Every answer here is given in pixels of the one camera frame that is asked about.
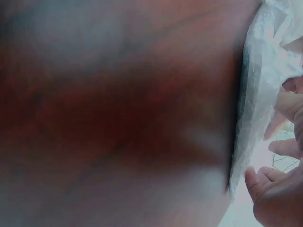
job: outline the white plastic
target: white plastic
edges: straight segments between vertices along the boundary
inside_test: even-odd
[[[267,0],[257,12],[247,34],[239,100],[239,119],[230,181],[234,196],[251,154],[262,140],[274,113],[277,94],[287,78],[303,75],[302,54],[283,48],[303,35],[293,30],[302,21],[289,3],[302,0]]]

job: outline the crinkled plastic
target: crinkled plastic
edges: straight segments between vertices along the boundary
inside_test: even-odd
[[[267,0],[258,10],[247,34],[230,181],[232,195],[273,116],[281,85],[287,78],[303,75],[302,54],[283,48],[283,44],[297,38],[292,39],[290,31],[300,21],[289,1]]]

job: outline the hand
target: hand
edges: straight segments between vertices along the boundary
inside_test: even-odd
[[[301,157],[303,148],[303,95],[281,92],[276,111],[294,123],[295,139],[272,143],[278,154]],[[245,173],[248,191],[254,202],[256,219],[265,227],[303,226],[303,166],[289,173],[263,167]]]
[[[288,79],[281,88],[280,92],[291,91],[297,94],[303,94],[303,76]],[[275,111],[275,114],[268,124],[264,133],[263,140],[268,140],[273,137],[279,129],[287,122],[287,119],[279,112]]]

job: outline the reddish skin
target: reddish skin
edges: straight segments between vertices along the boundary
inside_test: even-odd
[[[0,2],[0,226],[216,226],[259,2]]]

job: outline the fingertip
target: fingertip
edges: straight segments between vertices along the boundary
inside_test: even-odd
[[[269,144],[268,150],[271,152],[275,152],[277,150],[278,141],[273,141]]]
[[[252,179],[255,175],[256,175],[256,170],[255,170],[255,168],[252,167],[252,166],[249,166],[249,167],[247,168],[247,170],[245,171],[244,177],[245,177],[245,180],[250,180],[250,179]]]

